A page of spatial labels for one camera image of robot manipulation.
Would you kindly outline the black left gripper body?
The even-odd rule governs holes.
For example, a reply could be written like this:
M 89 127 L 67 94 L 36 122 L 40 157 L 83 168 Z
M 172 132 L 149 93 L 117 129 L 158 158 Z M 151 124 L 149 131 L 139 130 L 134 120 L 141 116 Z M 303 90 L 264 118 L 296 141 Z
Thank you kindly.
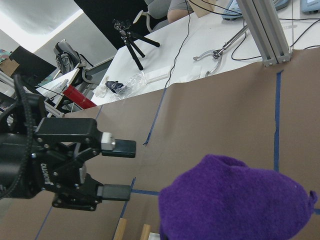
M 54 193 L 55 208 L 95 211 L 101 183 L 85 162 L 101 152 L 102 132 L 93 118 L 43 118 L 32 134 L 0 134 L 0 197 L 31 199 Z

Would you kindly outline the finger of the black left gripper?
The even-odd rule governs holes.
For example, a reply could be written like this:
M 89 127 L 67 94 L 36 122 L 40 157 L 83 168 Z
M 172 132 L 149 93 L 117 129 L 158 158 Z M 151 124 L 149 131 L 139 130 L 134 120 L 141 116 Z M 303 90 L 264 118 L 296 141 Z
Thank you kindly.
M 122 184 L 104 184 L 97 188 L 97 196 L 106 201 L 129 201 L 132 187 Z
M 106 157 L 135 158 L 137 144 L 134 140 L 115 139 L 110 132 L 101 136 L 101 154 Z

